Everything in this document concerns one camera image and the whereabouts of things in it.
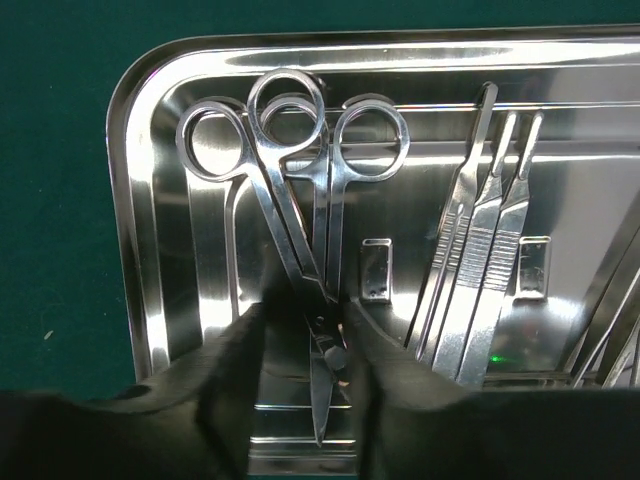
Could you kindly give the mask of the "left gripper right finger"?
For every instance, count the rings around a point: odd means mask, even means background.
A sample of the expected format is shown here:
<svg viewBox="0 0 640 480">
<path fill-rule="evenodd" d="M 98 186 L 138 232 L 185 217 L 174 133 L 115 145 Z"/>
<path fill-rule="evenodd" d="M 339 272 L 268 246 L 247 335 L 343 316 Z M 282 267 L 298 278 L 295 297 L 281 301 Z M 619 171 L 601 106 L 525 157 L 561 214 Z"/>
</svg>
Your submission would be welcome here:
<svg viewBox="0 0 640 480">
<path fill-rule="evenodd" d="M 342 316 L 359 478 L 638 478 L 637 390 L 468 390 Z"/>
</svg>

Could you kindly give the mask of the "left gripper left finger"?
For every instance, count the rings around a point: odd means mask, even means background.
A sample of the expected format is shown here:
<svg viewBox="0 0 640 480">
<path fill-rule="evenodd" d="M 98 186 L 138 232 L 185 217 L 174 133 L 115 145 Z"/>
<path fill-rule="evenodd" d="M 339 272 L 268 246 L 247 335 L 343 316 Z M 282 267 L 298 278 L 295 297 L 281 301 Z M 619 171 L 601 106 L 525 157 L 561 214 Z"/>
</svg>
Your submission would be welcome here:
<svg viewBox="0 0 640 480">
<path fill-rule="evenodd" d="M 108 400 L 1 394 L 4 479 L 245 479 L 270 311 Z"/>
</svg>

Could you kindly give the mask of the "green surgical cloth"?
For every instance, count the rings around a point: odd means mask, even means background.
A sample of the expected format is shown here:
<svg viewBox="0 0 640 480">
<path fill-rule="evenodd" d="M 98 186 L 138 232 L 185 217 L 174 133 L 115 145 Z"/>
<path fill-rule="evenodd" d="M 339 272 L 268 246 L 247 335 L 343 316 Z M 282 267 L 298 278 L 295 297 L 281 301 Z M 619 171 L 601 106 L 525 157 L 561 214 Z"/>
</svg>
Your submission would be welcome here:
<svg viewBox="0 0 640 480">
<path fill-rule="evenodd" d="M 635 1 L 5 1 L 1 385 L 134 380 L 105 119 L 126 69 L 198 35 L 635 23 Z"/>
</svg>

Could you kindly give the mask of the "steel scissors small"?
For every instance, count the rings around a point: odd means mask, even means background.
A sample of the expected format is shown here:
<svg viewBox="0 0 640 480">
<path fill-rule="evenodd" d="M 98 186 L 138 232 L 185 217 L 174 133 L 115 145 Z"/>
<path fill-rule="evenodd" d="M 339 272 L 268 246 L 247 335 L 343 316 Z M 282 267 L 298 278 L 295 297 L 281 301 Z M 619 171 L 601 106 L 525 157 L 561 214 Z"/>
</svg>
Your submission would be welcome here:
<svg viewBox="0 0 640 480">
<path fill-rule="evenodd" d="M 398 153 L 388 168 L 366 174 L 353 168 L 342 153 L 343 134 L 349 123 L 372 113 L 379 115 L 394 127 Z M 377 183 L 395 176 L 409 153 L 411 145 L 409 128 L 404 117 L 388 98 L 376 95 L 360 95 L 350 99 L 336 126 L 330 129 L 322 122 L 319 136 L 319 152 L 308 166 L 286 174 L 295 179 L 310 181 L 314 186 L 316 209 L 312 227 L 312 249 L 323 267 L 322 278 L 334 298 L 341 293 L 342 247 L 344 238 L 344 211 L 347 186 L 354 182 Z"/>
</svg>

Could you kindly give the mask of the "steel scissors large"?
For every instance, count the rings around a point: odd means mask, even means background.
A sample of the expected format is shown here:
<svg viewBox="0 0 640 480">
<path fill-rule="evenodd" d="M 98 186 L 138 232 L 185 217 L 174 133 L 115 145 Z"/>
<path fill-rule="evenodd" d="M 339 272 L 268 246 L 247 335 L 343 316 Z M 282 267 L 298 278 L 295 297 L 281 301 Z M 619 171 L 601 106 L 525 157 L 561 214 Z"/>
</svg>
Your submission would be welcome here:
<svg viewBox="0 0 640 480">
<path fill-rule="evenodd" d="M 268 136 L 261 124 L 258 110 L 260 95 L 268 85 L 281 79 L 293 80 L 304 86 L 313 100 L 313 130 L 297 144 L 276 142 Z M 202 166 L 191 144 L 192 127 L 197 120 L 210 114 L 229 122 L 240 143 L 235 163 L 221 173 Z M 324 99 L 311 76 L 296 69 L 278 68 L 255 81 L 247 98 L 245 117 L 220 101 L 203 100 L 183 113 L 175 134 L 179 159 L 196 177 L 219 183 L 245 176 L 251 182 L 310 332 L 311 413 L 317 445 L 321 445 L 325 438 L 333 385 L 345 373 L 346 353 L 335 319 L 335 301 L 326 290 L 323 276 L 306 238 L 295 195 L 286 183 L 281 162 L 312 145 L 323 132 L 324 119 Z"/>
</svg>

